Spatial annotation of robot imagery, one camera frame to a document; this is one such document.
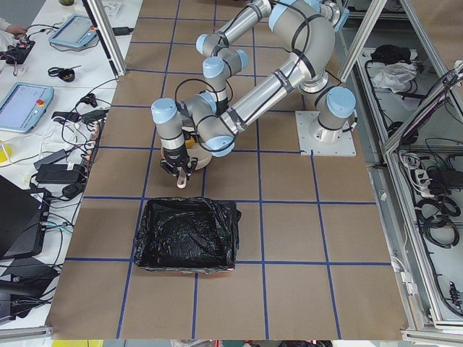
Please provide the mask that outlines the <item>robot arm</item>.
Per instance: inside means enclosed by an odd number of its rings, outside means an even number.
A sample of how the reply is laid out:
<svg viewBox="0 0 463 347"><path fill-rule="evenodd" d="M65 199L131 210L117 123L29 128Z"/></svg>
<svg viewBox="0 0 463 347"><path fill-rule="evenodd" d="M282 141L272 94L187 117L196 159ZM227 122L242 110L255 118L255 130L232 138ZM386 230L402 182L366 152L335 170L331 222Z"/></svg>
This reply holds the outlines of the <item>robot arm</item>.
<svg viewBox="0 0 463 347"><path fill-rule="evenodd" d="M348 17L334 1L251 1L223 27L197 38L203 56L206 90L186 100L160 98L151 106L161 141L160 165L185 183L197 168L187 141L194 139L215 157L228 155L237 135L286 96L299 91L318 110L310 135L321 143L334 143L345 132L353 114L353 92L330 81L326 65L334 51L335 34ZM247 54L231 45L262 19L267 19L289 54L288 59L259 85L231 103L228 80L248 65Z"/></svg>
<svg viewBox="0 0 463 347"><path fill-rule="evenodd" d="M286 63L272 74L281 79L277 89L316 94L329 84L326 65L334 51L335 34L348 16L349 10L335 1L250 1L216 32L200 35L196 49L207 58L220 57L233 76L246 68L247 57L230 46L267 19L270 31L289 53Z"/></svg>

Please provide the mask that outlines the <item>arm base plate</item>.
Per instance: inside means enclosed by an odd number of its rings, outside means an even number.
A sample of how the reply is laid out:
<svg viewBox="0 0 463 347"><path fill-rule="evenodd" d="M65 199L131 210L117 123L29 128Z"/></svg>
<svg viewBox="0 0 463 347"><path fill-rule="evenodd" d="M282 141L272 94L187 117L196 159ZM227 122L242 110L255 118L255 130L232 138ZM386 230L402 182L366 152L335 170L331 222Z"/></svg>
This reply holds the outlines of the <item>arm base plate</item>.
<svg viewBox="0 0 463 347"><path fill-rule="evenodd" d="M346 119L341 129L332 131L318 122L319 111L296 111L297 137L301 155L355 157L351 125Z"/></svg>

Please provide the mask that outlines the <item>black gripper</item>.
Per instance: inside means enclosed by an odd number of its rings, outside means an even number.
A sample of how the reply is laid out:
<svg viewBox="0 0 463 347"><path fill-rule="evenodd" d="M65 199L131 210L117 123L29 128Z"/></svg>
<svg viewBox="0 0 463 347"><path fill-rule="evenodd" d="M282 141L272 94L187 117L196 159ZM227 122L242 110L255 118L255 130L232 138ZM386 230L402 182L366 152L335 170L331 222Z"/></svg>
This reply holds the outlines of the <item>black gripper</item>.
<svg viewBox="0 0 463 347"><path fill-rule="evenodd" d="M165 155L160 161L160 167L169 175L177 178L190 179L197 168L197 158L188 155Z"/></svg>

